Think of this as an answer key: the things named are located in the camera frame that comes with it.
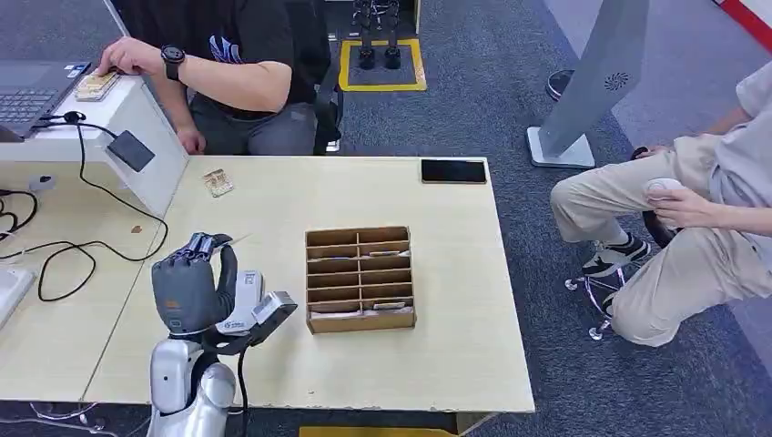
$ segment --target stool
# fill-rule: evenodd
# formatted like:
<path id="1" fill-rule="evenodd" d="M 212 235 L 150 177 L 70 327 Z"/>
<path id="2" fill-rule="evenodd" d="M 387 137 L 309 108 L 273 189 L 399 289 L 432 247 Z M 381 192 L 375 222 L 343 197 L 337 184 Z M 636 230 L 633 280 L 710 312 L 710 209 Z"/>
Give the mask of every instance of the stool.
<path id="1" fill-rule="evenodd" d="M 633 156 L 630 158 L 630 160 L 634 160 L 638 158 L 638 155 L 648 151 L 646 147 L 639 147 L 633 152 Z M 662 224 L 661 221 L 659 221 L 659 218 L 656 216 L 654 211 L 644 211 L 643 213 L 644 218 L 644 225 L 646 226 L 646 230 L 649 231 L 649 234 L 651 234 L 652 239 L 654 239 L 654 242 L 657 246 L 664 249 L 670 241 L 676 236 L 678 231 L 681 229 L 670 229 L 664 224 Z M 640 262 L 633 262 L 632 265 L 637 268 L 643 267 L 643 263 Z M 616 277 L 619 279 L 619 287 L 615 287 L 610 284 L 606 284 L 598 279 L 590 278 L 587 276 L 583 276 L 581 278 L 577 279 L 567 279 L 565 282 L 565 287 L 571 291 L 577 290 L 579 288 L 579 284 L 582 284 L 584 286 L 584 291 L 587 293 L 587 297 L 590 298 L 590 302 L 593 304 L 593 307 L 600 313 L 600 315 L 603 317 L 603 321 L 601 321 L 600 325 L 593 326 L 589 330 L 590 338 L 593 340 L 601 340 L 603 338 L 604 332 L 611 327 L 611 317 L 606 314 L 606 309 L 608 305 L 610 305 L 611 301 L 609 301 L 606 305 L 604 305 L 602 302 L 598 303 L 597 298 L 595 297 L 593 287 L 600 287 L 602 289 L 610 290 L 612 292 L 619 291 L 625 283 L 627 282 L 627 278 L 625 277 L 625 273 L 622 271 L 622 269 L 616 270 Z"/>

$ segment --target wooden desk surface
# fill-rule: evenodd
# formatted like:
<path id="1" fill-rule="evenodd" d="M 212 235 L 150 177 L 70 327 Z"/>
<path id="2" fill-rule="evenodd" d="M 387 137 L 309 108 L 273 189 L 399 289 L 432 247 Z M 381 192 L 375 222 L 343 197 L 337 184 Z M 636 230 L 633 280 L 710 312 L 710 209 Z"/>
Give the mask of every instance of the wooden desk surface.
<path id="1" fill-rule="evenodd" d="M 223 168 L 236 189 L 212 198 L 201 181 Z M 170 239 L 249 235 L 241 269 L 300 305 L 249 351 L 257 407 L 532 412 L 513 294 L 491 185 L 423 185 L 417 158 L 192 158 L 167 214 Z M 414 330 L 311 335 L 305 324 L 304 233 L 411 229 Z M 86 401 L 149 402 L 148 366 L 166 337 L 148 262 L 86 391 Z M 235 369 L 235 357 L 224 362 Z"/>
<path id="2" fill-rule="evenodd" d="M 108 173 L 99 167 L 95 164 L 87 169 L 94 180 L 106 182 L 102 177 Z M 60 239 L 75 243 L 102 239 L 127 255 L 147 254 L 158 224 L 77 180 L 75 163 L 2 163 L 0 187 L 24 188 L 33 174 L 56 176 L 56 188 L 40 195 L 37 216 L 19 231 L 19 239 L 0 243 L 0 253 Z M 4 198 L 6 203 L 9 199 L 6 210 L 26 217 L 31 201 L 22 196 Z M 135 226 L 141 232 L 132 233 Z M 61 248 L 31 252 L 22 258 L 20 267 L 33 270 L 39 278 L 45 258 Z M 0 399 L 79 401 L 83 397 L 142 267 L 106 249 L 88 251 L 96 258 L 96 273 L 82 290 L 66 300 L 44 303 L 37 298 L 36 280 L 0 329 Z M 89 259 L 75 251 L 56 257 L 46 274 L 44 294 L 55 297 L 70 291 L 90 268 Z"/>

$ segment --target yellow tape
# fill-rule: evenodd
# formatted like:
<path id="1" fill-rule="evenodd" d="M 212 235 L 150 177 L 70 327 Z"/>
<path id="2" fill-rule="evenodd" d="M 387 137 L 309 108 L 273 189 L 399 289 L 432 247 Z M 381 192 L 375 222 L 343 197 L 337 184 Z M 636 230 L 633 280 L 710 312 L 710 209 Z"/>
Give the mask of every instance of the yellow tape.
<path id="1" fill-rule="evenodd" d="M 389 41 L 373 41 L 374 46 L 388 46 Z M 401 39 L 397 41 L 398 46 L 409 46 L 411 48 L 412 66 L 415 73 L 414 84 L 381 84 L 381 85 L 349 85 L 349 58 L 351 48 L 361 46 L 361 41 L 345 40 L 340 48 L 340 75 L 338 76 L 338 85 L 343 91 L 426 91 L 426 73 L 423 71 L 423 61 L 421 60 L 421 46 L 418 39 Z"/>
<path id="2" fill-rule="evenodd" d="M 452 437 L 443 430 L 417 428 L 344 428 L 334 426 L 302 426 L 300 437 Z"/>

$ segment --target beige pants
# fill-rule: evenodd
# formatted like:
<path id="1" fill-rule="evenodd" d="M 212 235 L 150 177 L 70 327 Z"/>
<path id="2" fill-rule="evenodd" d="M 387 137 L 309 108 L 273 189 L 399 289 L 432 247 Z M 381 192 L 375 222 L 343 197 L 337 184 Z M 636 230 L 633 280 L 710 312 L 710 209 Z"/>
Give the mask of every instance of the beige pants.
<path id="1" fill-rule="evenodd" d="M 650 210 L 643 186 L 675 178 L 703 197 L 719 137 L 681 137 L 675 150 L 586 171 L 558 183 L 552 207 L 563 239 L 618 235 L 614 216 Z M 738 232 L 684 229 L 615 296 L 615 332 L 647 346 L 668 343 L 688 317 L 731 299 L 772 295 L 772 273 Z"/>

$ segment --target cardboard box compartment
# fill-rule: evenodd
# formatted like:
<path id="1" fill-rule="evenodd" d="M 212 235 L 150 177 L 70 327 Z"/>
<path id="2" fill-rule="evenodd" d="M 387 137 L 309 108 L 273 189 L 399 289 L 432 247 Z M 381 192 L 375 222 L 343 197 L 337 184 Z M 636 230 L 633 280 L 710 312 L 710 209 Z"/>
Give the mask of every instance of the cardboard box compartment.
<path id="1" fill-rule="evenodd" d="M 414 327 L 410 231 L 307 232 L 306 302 L 314 334 Z"/>

